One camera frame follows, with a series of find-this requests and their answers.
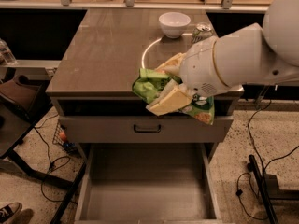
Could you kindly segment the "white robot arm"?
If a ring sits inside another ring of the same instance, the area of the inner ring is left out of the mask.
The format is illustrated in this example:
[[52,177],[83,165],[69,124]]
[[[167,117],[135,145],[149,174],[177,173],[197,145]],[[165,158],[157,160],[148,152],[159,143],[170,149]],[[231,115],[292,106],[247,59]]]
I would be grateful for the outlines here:
[[277,85],[299,76],[299,0],[274,0],[263,17],[221,38],[192,45],[178,67],[164,71],[179,76],[147,105],[157,116],[190,104],[192,97],[211,97],[237,85]]

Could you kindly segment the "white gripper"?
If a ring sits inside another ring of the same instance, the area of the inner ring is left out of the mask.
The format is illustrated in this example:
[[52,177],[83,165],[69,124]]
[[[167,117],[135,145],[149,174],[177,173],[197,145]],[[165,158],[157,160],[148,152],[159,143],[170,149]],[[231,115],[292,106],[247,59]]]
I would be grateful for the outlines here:
[[[157,72],[174,76],[200,96],[210,97],[226,93],[230,87],[221,79],[215,58],[218,38],[212,36],[193,44],[185,53],[178,53],[156,68]],[[192,101],[192,97],[175,86],[164,98],[147,109],[156,116],[175,112]]]

